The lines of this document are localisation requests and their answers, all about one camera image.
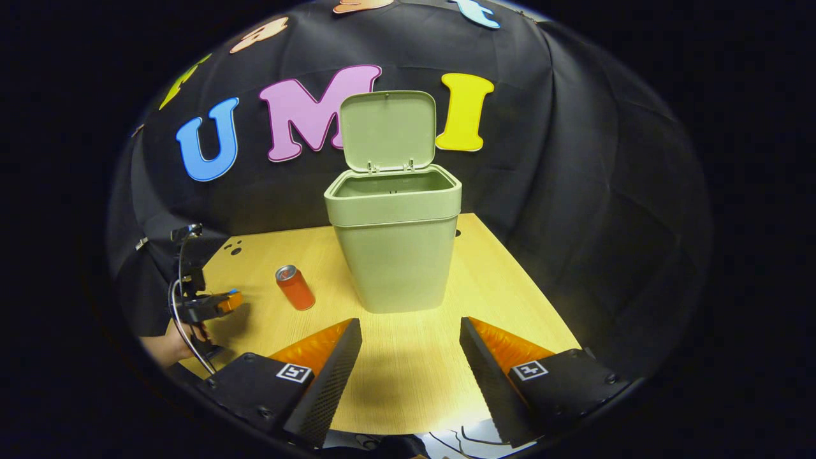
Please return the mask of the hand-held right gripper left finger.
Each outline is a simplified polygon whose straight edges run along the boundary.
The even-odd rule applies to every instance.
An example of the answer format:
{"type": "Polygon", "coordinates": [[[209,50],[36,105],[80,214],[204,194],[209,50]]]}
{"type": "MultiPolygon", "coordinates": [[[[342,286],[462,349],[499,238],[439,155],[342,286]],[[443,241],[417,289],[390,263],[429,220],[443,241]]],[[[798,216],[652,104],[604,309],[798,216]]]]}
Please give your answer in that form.
{"type": "Polygon", "coordinates": [[[270,356],[242,354],[196,391],[257,433],[322,448],[362,342],[350,317],[270,356]]]}

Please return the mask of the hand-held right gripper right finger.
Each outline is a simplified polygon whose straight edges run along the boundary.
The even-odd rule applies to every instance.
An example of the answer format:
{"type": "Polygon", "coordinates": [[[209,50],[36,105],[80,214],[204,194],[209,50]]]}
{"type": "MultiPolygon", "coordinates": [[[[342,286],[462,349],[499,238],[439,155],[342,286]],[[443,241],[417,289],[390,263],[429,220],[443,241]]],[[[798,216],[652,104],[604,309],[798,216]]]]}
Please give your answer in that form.
{"type": "Polygon", "coordinates": [[[499,439],[513,447],[559,441],[632,389],[583,349],[549,351],[475,317],[463,317],[458,340],[499,439]]]}

